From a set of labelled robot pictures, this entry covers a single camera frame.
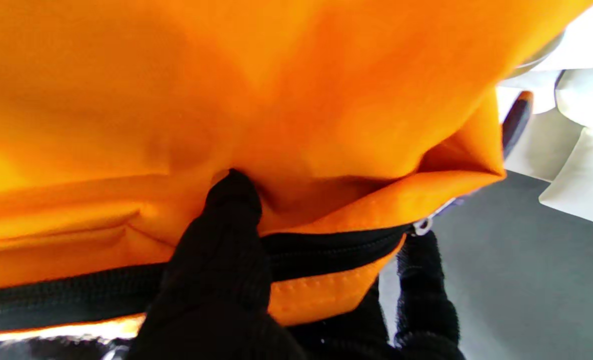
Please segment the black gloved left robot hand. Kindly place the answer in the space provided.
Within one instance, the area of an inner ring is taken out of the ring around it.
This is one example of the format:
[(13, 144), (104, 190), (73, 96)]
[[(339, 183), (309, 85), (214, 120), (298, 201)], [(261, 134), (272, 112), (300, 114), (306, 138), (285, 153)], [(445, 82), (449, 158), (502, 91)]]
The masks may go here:
[(210, 189), (167, 265), (128, 360), (463, 360), (457, 311), (432, 231), (397, 255), (397, 332), (388, 342), (379, 292), (349, 313), (279, 325), (268, 307), (271, 265), (250, 179), (230, 170)]

